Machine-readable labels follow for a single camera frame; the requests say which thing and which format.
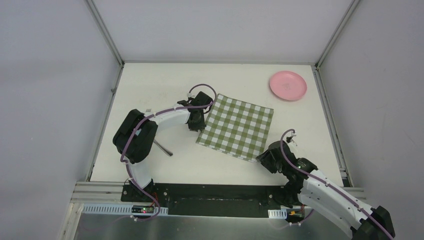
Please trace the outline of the green checkered cloth napkin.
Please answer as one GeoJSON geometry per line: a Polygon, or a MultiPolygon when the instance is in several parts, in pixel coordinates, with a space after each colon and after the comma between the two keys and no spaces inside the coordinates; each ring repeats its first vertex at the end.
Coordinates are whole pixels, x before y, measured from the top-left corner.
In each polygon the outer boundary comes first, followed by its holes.
{"type": "Polygon", "coordinates": [[[255,163],[264,152],[273,116],[272,108],[219,94],[196,143],[255,163]]]}

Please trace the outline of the silver knife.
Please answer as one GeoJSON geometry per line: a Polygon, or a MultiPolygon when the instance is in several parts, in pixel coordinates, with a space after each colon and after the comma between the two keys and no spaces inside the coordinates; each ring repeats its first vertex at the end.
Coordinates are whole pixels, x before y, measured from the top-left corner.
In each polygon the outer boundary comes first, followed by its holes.
{"type": "Polygon", "coordinates": [[[162,144],[160,144],[157,140],[153,140],[153,143],[161,150],[163,151],[167,156],[172,157],[174,154],[167,148],[165,148],[162,144]]]}

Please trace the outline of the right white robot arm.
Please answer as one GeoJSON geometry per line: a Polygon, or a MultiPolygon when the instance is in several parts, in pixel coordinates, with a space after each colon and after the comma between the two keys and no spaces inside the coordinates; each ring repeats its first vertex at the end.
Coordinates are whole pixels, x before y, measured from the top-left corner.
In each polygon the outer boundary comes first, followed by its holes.
{"type": "Polygon", "coordinates": [[[354,197],[330,181],[304,157],[296,157],[291,144],[273,142],[256,157],[272,174],[283,174],[288,182],[273,199],[285,207],[306,205],[339,227],[353,240],[392,240],[396,233],[390,213],[354,197]]]}

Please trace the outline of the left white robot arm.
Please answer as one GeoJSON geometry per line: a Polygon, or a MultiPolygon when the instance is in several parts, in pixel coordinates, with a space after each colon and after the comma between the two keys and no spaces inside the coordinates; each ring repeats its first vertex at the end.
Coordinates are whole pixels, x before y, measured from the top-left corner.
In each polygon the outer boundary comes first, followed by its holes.
{"type": "Polygon", "coordinates": [[[145,162],[157,133],[166,129],[187,125],[190,131],[205,129],[205,110],[214,100],[200,91],[195,97],[180,100],[171,108],[159,112],[131,110],[115,133],[112,143],[126,165],[133,195],[140,202],[152,198],[153,178],[145,162]]]}

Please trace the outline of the pink plate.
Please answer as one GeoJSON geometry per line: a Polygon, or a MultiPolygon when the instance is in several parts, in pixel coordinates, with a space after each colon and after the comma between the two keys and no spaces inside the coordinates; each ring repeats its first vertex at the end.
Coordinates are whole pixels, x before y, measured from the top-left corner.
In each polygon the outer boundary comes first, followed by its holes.
{"type": "Polygon", "coordinates": [[[269,79],[269,87],[276,97],[289,102],[302,99],[308,90],[303,77],[287,70],[273,74],[269,79]]]}

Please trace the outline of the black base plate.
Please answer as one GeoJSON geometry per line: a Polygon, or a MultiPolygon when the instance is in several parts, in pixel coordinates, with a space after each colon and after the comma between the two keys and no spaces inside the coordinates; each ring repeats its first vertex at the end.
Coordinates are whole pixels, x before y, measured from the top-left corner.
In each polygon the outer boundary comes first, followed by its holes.
{"type": "Polygon", "coordinates": [[[146,203],[152,208],[158,202],[169,215],[200,217],[267,218],[272,211],[287,213],[295,223],[306,216],[299,202],[287,200],[281,186],[214,185],[150,183],[141,192],[133,183],[123,185],[121,201],[146,203]]]}

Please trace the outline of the aluminium frame rail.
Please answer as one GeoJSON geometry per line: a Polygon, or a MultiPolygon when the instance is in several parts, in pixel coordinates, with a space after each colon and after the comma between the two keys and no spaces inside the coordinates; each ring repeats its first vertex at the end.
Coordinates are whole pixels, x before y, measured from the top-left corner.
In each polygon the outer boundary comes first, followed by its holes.
{"type": "Polygon", "coordinates": [[[70,202],[120,203],[123,186],[123,182],[78,181],[75,184],[70,202]]]}

